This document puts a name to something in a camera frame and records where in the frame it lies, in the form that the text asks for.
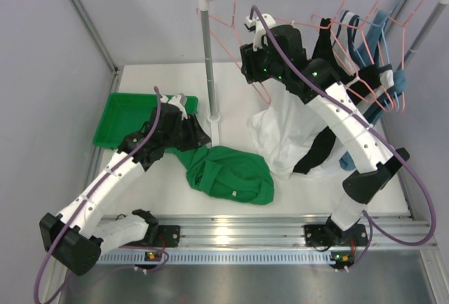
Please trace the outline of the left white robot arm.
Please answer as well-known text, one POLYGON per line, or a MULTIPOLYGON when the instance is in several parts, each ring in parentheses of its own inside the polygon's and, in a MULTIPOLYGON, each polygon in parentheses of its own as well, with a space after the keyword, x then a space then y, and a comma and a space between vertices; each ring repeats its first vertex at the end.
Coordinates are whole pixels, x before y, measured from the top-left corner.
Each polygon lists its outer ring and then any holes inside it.
POLYGON ((120 220, 102 223, 107 207, 166 150, 185 152, 209 142, 195 114, 186 113, 181 105, 158 104, 150 120, 122 140, 108 165, 70 205, 40 220, 45 250, 81 276, 114 249, 127 244, 154 244, 159 221, 150 211, 137 209, 120 220))

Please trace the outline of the green tank top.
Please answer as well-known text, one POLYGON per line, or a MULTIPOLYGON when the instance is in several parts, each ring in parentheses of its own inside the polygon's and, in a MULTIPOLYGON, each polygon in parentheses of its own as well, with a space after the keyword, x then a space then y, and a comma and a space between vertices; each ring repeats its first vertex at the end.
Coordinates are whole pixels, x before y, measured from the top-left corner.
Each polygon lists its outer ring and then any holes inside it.
POLYGON ((189 186, 209 197, 264 206, 274 200, 274 181, 258 154, 225 146, 174 151, 189 186))

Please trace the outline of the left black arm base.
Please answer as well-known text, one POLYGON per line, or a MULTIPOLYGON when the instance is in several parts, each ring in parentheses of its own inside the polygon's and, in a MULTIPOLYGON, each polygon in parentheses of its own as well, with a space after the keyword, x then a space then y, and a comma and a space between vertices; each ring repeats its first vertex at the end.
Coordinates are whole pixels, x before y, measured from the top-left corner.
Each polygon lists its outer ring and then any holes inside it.
POLYGON ((129 243, 136 247, 175 248, 180 241, 179 225, 157 225, 149 227, 144 237, 129 243))

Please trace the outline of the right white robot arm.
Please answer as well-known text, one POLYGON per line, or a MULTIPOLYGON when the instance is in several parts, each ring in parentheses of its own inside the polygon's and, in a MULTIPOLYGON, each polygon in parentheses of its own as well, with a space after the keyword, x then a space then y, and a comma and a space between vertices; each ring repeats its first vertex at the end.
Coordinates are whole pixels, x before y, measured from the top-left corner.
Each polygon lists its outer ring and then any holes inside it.
POLYGON ((318 176, 349 153, 355 171, 343 181, 344 194, 325 224, 329 240, 344 245, 375 194, 408 159, 404 149, 390 150, 373 135, 370 124, 347 91, 348 74, 340 67, 330 32, 319 32, 312 55, 299 29, 256 24, 254 39, 241 47, 241 71, 248 83, 278 81, 281 92, 248 121, 251 140, 270 171, 318 176))

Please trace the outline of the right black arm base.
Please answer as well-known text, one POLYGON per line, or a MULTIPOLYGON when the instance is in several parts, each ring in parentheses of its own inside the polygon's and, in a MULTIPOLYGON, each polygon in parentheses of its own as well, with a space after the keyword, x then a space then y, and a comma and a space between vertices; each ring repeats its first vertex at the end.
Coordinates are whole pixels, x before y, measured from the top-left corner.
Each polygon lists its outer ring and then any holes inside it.
POLYGON ((315 249, 325 249, 341 246, 366 246, 368 233, 363 224, 355 224, 347 231, 338 227, 330 228, 325 224, 308 224, 304 226, 305 244, 315 249))

